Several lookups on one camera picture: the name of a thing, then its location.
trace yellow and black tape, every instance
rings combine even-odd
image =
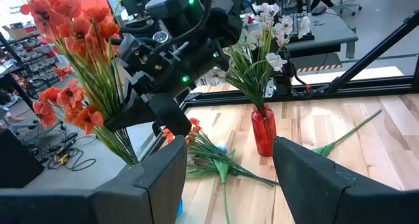
[[[342,67],[342,64],[329,64],[329,65],[316,66],[316,67],[302,67],[300,69],[297,69],[297,73],[304,73],[308,71],[321,71],[321,70],[326,70],[326,69],[337,69],[341,67]]]

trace green led light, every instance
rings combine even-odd
[[[184,83],[187,83],[187,82],[189,81],[189,77],[188,77],[188,76],[183,76],[183,77],[182,77],[182,81],[183,81]]]

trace flower stem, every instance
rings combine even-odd
[[[227,192],[225,190],[225,183],[223,183],[223,190],[224,190],[224,213],[225,213],[225,221],[227,224],[230,224],[230,217],[228,216],[228,208],[227,208]]]

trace red vase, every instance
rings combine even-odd
[[[251,123],[255,133],[257,152],[264,157],[271,157],[276,127],[274,112],[269,109],[267,103],[264,104],[263,110],[253,107]]]

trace wooden tabletop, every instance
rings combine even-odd
[[[309,149],[335,141],[369,115],[383,112],[341,143],[329,159],[399,190],[419,189],[419,95],[270,103],[279,136]],[[234,160],[268,179],[276,179],[272,158],[259,156],[251,126],[252,105],[193,107],[213,143],[228,142]],[[281,187],[229,176],[231,223],[294,223]],[[225,223],[219,177],[187,180],[183,213],[177,223]]]

